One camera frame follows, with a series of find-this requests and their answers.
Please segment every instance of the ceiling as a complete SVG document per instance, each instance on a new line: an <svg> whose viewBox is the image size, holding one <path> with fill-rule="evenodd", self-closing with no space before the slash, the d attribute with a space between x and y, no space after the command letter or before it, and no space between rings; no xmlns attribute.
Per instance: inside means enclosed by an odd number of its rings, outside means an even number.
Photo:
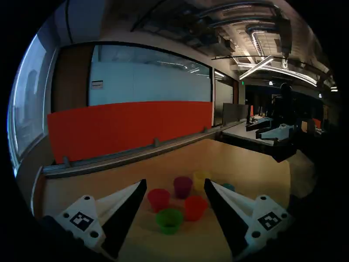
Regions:
<svg viewBox="0 0 349 262"><path fill-rule="evenodd" d="M238 76L249 69L241 63L254 65L262 60L261 55L272 55L269 66L311 77L316 86L270 70L257 70L248 78L261 83L288 81L321 93L335 86L316 36L284 0L117 2L111 5L111 19L126 20L123 14L128 14L131 30L179 41L212 59L229 59L230 69Z"/></svg>

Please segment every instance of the person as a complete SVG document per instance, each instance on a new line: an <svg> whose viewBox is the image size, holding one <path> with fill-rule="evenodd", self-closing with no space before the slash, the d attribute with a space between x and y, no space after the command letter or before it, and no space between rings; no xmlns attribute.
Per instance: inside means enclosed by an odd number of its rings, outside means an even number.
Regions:
<svg viewBox="0 0 349 262"><path fill-rule="evenodd" d="M292 87L288 83L283 83L280 88L281 96L276 96L272 101L270 117L274 119L274 123L293 125L297 118L294 111Z"/></svg>

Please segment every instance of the wooden table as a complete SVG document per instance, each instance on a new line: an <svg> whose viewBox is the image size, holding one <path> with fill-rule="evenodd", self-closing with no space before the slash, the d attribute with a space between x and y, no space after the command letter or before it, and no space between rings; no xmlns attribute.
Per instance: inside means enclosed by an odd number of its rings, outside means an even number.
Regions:
<svg viewBox="0 0 349 262"><path fill-rule="evenodd" d="M231 183L238 193L251 199L266 194L283 207L288 204L291 176L287 161L277 163L268 155L204 139L122 167L48 179L43 213L55 216L84 194L98 199L143 178L147 179L148 191L166 188L172 195L170 205L183 210L184 201L173 197L173 179L192 176L196 170L211 172L212 180ZM179 232L168 236L160 232L145 196L120 250L119 261L231 261L231 254L211 208L200 221L185 222Z"/></svg>

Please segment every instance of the plastic cup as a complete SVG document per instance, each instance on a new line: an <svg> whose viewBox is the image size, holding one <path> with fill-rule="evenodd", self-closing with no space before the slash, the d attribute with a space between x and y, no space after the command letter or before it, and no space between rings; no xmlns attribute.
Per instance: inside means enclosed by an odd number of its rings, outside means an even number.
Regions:
<svg viewBox="0 0 349 262"><path fill-rule="evenodd" d="M224 183L224 184L222 184L222 186L235 192L235 187L229 183Z"/></svg>
<svg viewBox="0 0 349 262"><path fill-rule="evenodd" d="M195 171L193 174L194 188L197 191L204 192L205 179L211 178L211 174L206 171Z"/></svg>
<svg viewBox="0 0 349 262"><path fill-rule="evenodd" d="M208 204L201 196L190 196L185 200L185 218L187 221L199 220Z"/></svg>
<svg viewBox="0 0 349 262"><path fill-rule="evenodd" d="M185 199L189 196L193 181L187 176L179 176L173 181L174 193L177 198Z"/></svg>
<svg viewBox="0 0 349 262"><path fill-rule="evenodd" d="M176 233L182 222L182 213L173 208L163 209L156 215L156 223L164 234Z"/></svg>
<svg viewBox="0 0 349 262"><path fill-rule="evenodd" d="M168 208L170 193L167 190L160 188L153 189L148 193L147 197L155 213Z"/></svg>

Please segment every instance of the red cup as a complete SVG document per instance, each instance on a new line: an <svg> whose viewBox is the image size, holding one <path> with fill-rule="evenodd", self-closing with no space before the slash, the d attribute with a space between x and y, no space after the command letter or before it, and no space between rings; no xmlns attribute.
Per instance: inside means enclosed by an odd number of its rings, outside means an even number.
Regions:
<svg viewBox="0 0 349 262"><path fill-rule="evenodd" d="M174 193L177 198L185 199L189 196L193 181L187 176L179 176L173 181Z"/></svg>
<svg viewBox="0 0 349 262"><path fill-rule="evenodd" d="M170 193L165 189L156 188L148 193L148 200L154 212L168 208L170 202Z"/></svg>
<svg viewBox="0 0 349 262"><path fill-rule="evenodd" d="M197 221L204 214L207 202L201 196L190 196L185 200L185 218L187 221Z"/></svg>

